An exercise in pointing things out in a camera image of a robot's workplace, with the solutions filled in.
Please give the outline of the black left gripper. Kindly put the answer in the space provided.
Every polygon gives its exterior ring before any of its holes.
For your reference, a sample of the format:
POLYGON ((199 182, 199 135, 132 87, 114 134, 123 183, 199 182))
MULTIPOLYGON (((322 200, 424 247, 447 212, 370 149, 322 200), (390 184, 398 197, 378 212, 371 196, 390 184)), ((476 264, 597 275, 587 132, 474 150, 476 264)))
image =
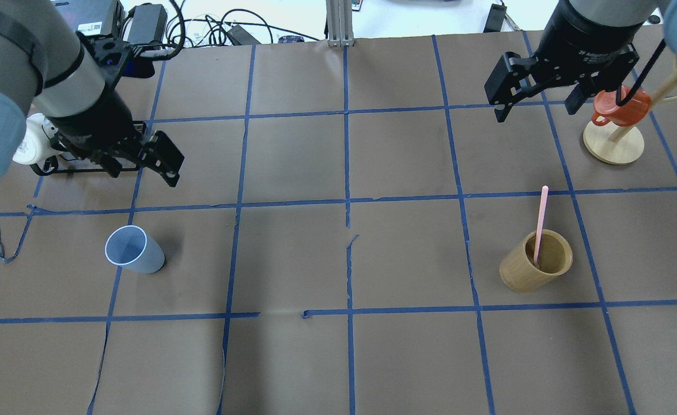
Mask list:
POLYGON ((144 135, 135 128, 132 114, 116 92, 104 92, 78 115, 49 116, 59 133, 75 147, 91 152, 91 160, 118 178, 120 159, 158 173, 167 186, 176 187, 184 155, 165 132, 144 135))

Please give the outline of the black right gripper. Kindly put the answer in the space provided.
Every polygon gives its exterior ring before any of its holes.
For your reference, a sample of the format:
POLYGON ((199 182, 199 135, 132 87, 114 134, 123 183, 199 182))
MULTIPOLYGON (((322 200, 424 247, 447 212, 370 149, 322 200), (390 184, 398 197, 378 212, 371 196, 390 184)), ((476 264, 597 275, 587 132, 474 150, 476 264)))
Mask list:
POLYGON ((538 49, 528 58, 505 52, 484 84, 497 123, 512 106, 546 89, 572 86, 568 115, 601 91, 617 91, 638 62, 633 37, 641 24, 611 27, 589 20, 549 21, 538 49))

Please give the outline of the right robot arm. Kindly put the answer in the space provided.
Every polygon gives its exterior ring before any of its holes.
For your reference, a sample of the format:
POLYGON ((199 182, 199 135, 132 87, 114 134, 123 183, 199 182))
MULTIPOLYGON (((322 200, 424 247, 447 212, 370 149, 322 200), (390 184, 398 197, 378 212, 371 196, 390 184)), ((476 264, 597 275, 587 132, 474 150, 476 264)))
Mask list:
POLYGON ((551 88, 571 86, 574 115, 599 92, 614 92, 640 60, 634 41, 655 10, 665 48, 677 57, 677 1, 559 1, 528 57, 501 55, 484 84, 499 123, 513 105, 551 88))

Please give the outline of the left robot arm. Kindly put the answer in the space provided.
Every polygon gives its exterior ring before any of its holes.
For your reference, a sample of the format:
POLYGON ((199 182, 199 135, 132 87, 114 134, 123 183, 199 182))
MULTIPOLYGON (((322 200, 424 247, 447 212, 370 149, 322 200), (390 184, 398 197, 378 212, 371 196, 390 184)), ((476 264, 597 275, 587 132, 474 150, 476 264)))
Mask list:
POLYGON ((183 153, 163 131, 139 128, 115 89, 124 76, 153 76, 152 63, 174 58, 183 45, 168 53, 159 48, 113 35, 90 39, 73 31, 51 1, 0 1, 0 178, 28 135, 27 113, 35 108, 51 124, 30 162, 38 175, 54 174, 56 156, 69 153, 111 177, 127 160, 177 186, 183 153))

